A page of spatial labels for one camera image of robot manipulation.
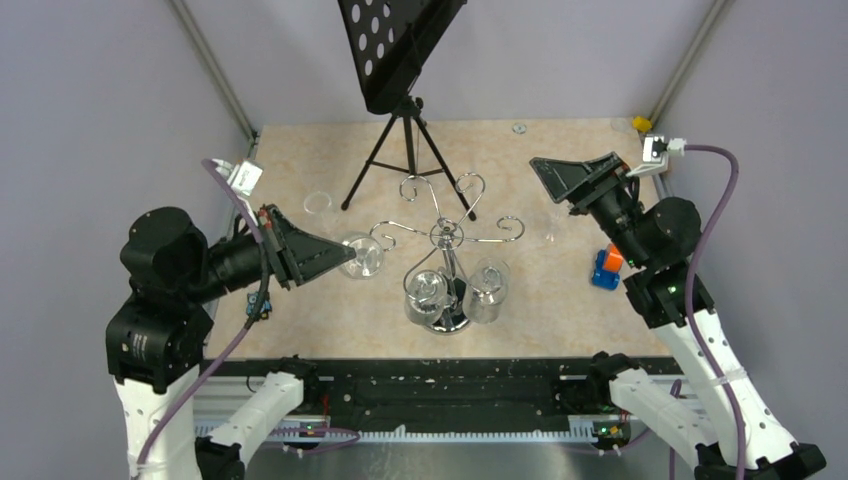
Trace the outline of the clear wine glass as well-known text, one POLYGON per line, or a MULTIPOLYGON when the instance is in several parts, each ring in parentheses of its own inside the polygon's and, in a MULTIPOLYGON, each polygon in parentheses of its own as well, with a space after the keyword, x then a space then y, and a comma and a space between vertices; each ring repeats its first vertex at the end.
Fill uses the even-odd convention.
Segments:
POLYGON ((355 257, 342 264, 338 270, 353 280, 369 280, 377 276, 384 267, 384 249, 371 235, 351 231, 343 234, 339 242, 352 248, 355 257))
POLYGON ((495 322, 509 293, 510 267, 502 260, 486 257, 476 265, 466 283, 463 312, 474 323, 495 322))
POLYGON ((562 241, 567 237, 567 222, 569 204, 567 202, 551 203, 545 217, 544 239, 549 243, 562 241))
POLYGON ((415 273, 405 289, 405 313, 416 325, 432 325, 439 320, 449 298, 448 281, 434 270, 415 273))
POLYGON ((320 190, 309 193, 304 198, 303 208, 316 230, 330 233, 334 229, 336 215, 334 201, 329 193, 320 190))

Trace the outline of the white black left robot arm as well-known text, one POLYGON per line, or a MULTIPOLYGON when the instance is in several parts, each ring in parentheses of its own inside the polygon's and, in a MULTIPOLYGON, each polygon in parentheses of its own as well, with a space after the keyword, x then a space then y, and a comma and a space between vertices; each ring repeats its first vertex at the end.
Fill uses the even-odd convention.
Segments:
POLYGON ((341 243, 305 232, 274 205, 251 231, 209 244, 190 216, 162 207, 131 226, 120 259, 131 293, 105 330, 107 366, 122 404, 134 479, 241 479, 267 437, 321 393, 314 363, 288 357, 212 432, 195 431, 193 399, 220 367, 206 364, 213 322, 206 305, 252 284, 301 286, 354 258, 341 243))

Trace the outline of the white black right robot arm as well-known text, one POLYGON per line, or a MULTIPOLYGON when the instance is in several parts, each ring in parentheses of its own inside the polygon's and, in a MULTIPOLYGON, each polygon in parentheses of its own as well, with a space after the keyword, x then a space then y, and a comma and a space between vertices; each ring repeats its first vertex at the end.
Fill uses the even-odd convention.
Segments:
POLYGON ((697 261, 711 231, 695 205, 638 199, 642 178, 668 167, 649 153, 637 167, 608 154, 586 162, 534 158, 530 165, 555 203, 589 215, 634 268, 624 286, 633 309, 668 348, 701 403, 694 411, 657 386, 623 354, 600 353, 586 397, 600 412, 635 415, 699 479, 805 479, 824 469, 819 447, 798 441, 769 410, 726 335, 697 261))

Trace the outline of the chrome wine glass rack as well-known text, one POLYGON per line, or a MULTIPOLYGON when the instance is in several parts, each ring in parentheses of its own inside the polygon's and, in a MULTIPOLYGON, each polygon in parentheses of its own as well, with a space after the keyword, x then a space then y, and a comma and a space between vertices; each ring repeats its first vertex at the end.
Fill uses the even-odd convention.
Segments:
POLYGON ((419 230, 396 221, 385 220, 376 223, 369 231, 369 235, 376 240, 387 240, 390 245, 385 247, 386 252, 395 248, 397 241, 389 235, 381 233, 383 227, 394 227, 408 233, 425 238, 431 250, 405 273, 402 286, 404 291, 411 277, 421 270, 434 270, 445 276, 448 281, 449 298, 446 308, 439 320, 432 325, 419 326, 433 334, 454 335, 467 329, 473 324, 463 312, 463 298, 466 291, 466 283, 473 274, 475 266, 470 272, 463 267, 457 251, 467 244, 509 244, 521 239, 525 232, 525 223, 516 216, 502 216, 496 221, 496 227, 509 235, 504 238, 474 238, 465 233, 464 223, 470 219, 471 214, 465 213, 460 219, 454 220, 441 212, 438 197, 432 183, 421 175, 409 175, 399 185, 400 197, 410 203, 416 201, 418 196, 417 186, 423 183, 430 193, 433 207, 436 211, 436 221, 427 230, 419 230))

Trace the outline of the yellow corner clip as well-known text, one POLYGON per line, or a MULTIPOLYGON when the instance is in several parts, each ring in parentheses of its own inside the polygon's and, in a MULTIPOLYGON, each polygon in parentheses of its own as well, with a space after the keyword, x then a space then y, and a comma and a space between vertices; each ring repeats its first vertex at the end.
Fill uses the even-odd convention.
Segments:
POLYGON ((653 123, 649 118, 643 116, 635 116, 631 120, 633 129, 640 133, 647 133, 653 129, 653 123))

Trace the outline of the blue orange toy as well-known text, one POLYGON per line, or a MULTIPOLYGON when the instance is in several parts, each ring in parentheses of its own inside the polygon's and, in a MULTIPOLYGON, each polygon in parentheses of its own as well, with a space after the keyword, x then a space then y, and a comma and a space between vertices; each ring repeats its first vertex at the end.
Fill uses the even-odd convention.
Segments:
POLYGON ((590 278, 592 285, 609 291, 616 290, 623 265, 624 257, 614 244, 610 243, 605 249, 598 250, 590 278))

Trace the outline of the black music stand tripod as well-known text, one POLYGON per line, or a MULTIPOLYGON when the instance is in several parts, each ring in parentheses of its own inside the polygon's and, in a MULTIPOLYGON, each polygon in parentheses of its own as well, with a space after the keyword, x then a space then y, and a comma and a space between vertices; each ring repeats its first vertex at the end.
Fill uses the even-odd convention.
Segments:
POLYGON ((337 2, 366 109, 389 120, 367 157, 349 193, 341 203, 347 210, 372 167, 427 178, 443 174, 452 187, 457 179, 449 169, 422 119, 423 100, 412 89, 425 62, 456 18, 464 1, 347 1, 337 2), (405 168, 378 162, 380 152, 397 121, 406 145, 405 168), (417 129, 439 167, 420 171, 416 163, 413 130, 417 129))

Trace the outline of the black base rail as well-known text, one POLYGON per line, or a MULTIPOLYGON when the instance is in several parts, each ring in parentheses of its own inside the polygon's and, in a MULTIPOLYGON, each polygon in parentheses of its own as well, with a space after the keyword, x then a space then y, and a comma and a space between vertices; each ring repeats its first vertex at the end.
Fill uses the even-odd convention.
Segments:
POLYGON ((703 417, 673 397, 669 357, 494 359, 247 359, 222 364, 194 395, 195 429, 231 426, 250 399, 292 373, 293 407, 264 424, 284 441, 356 432, 368 442, 625 441, 683 433, 703 417))

